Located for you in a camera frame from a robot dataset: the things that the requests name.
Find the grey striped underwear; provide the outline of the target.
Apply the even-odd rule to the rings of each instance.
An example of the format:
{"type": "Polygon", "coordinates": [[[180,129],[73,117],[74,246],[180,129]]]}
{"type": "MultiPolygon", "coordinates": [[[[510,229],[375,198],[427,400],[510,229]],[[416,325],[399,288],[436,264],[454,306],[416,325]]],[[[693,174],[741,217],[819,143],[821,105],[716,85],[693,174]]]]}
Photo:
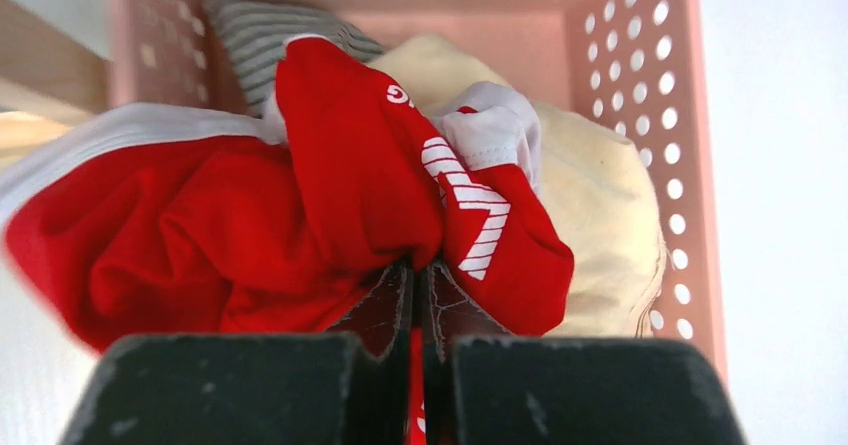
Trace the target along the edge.
{"type": "Polygon", "coordinates": [[[262,114],[284,43],[296,35],[327,38],[363,63],[385,53],[353,24],[317,8],[251,0],[204,0],[203,7],[254,116],[262,114]]]}

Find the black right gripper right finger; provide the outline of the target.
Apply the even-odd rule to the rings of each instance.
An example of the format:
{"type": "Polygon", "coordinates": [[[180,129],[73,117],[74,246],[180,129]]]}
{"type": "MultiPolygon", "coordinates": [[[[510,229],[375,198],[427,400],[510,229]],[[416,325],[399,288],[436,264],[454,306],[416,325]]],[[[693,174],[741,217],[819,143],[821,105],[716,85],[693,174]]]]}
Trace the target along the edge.
{"type": "Polygon", "coordinates": [[[667,339],[510,333],[442,262],[421,275],[430,444],[741,444],[725,389],[667,339]]]}

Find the red underwear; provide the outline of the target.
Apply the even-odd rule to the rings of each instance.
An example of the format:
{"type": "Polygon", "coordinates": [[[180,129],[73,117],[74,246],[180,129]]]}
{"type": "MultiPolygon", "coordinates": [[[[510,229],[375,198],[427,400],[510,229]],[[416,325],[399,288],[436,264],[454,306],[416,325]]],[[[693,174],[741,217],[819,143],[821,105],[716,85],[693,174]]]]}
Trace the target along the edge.
{"type": "Polygon", "coordinates": [[[463,54],[370,67],[317,35],[272,83],[260,119],[126,105],[2,173],[4,251],[78,339],[316,332],[438,255],[509,331],[563,321],[575,259],[524,95],[463,54]]]}

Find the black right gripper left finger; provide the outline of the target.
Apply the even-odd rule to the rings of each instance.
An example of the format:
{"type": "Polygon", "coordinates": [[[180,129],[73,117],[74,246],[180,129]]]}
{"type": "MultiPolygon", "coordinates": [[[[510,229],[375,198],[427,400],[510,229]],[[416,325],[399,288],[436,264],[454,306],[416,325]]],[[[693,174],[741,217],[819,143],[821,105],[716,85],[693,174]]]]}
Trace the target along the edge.
{"type": "Polygon", "coordinates": [[[414,274],[405,262],[327,329],[135,335],[98,363],[65,444],[403,444],[414,274]]]}

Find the beige underwear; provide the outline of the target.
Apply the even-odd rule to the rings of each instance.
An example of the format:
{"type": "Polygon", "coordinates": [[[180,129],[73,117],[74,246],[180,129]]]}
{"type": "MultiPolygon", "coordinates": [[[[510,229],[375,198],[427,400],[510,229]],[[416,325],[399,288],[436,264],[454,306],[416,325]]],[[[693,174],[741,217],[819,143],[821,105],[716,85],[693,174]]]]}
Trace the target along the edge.
{"type": "MultiPolygon", "coordinates": [[[[368,66],[394,78],[432,115],[477,82],[506,85],[487,64],[439,34],[417,35],[368,66]]],[[[541,202],[576,259],[553,336],[644,338],[666,268],[658,200],[635,144],[573,112],[535,100],[533,156],[541,202]]]]}

